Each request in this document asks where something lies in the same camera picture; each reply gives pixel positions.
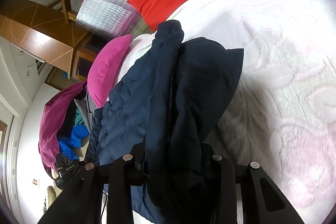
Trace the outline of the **navy blue puffer jacket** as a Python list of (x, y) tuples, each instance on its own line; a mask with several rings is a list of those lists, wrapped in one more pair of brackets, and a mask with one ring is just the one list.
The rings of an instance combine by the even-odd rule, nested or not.
[(213, 220), (204, 141), (231, 102), (243, 67), (241, 48), (183, 38), (179, 21), (158, 26), (151, 49), (94, 112), (85, 155), (105, 165), (142, 143), (146, 182), (131, 189), (132, 205), (153, 223)]

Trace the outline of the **white bed cover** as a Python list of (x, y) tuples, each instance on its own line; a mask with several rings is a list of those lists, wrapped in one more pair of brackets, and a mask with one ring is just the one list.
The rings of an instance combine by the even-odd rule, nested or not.
[(305, 223), (335, 205), (335, 0), (188, 0), (185, 40), (243, 48), (234, 98), (208, 142), (259, 162)]

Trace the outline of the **pink pillow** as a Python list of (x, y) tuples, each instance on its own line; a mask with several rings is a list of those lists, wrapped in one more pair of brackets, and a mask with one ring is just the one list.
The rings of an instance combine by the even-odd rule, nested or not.
[(87, 78), (87, 90), (94, 104), (105, 105), (120, 65), (131, 42), (131, 34), (111, 40), (95, 58)]

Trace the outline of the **teal garment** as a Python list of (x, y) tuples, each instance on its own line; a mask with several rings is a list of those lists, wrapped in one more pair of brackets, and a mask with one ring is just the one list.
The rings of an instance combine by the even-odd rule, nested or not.
[(78, 125), (84, 126), (85, 122), (83, 120), (83, 116), (82, 116), (80, 110), (76, 109), (75, 119), (74, 119), (74, 127), (78, 126)]

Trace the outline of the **wooden bedside cabinet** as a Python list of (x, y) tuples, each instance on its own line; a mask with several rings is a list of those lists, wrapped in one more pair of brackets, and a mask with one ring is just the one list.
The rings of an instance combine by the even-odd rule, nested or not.
[(92, 32), (66, 23), (62, 12), (29, 0), (1, 3), (1, 37), (78, 81), (87, 80), (97, 56), (85, 47)]

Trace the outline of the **grey garment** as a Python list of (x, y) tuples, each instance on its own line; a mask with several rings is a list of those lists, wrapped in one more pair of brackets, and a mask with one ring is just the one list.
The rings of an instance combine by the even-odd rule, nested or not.
[(98, 108), (88, 92), (80, 93), (74, 99), (75, 105), (77, 106), (80, 114), (82, 115), (84, 124), (88, 131), (91, 131), (93, 126), (94, 112)]

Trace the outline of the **bright blue garment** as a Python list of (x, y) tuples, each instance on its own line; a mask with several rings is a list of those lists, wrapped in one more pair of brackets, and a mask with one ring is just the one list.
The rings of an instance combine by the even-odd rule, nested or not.
[(78, 160), (79, 157), (74, 152), (74, 148), (82, 147), (82, 140), (89, 136), (89, 131), (84, 125), (77, 124), (72, 128), (69, 136), (58, 137), (60, 153), (71, 161)]

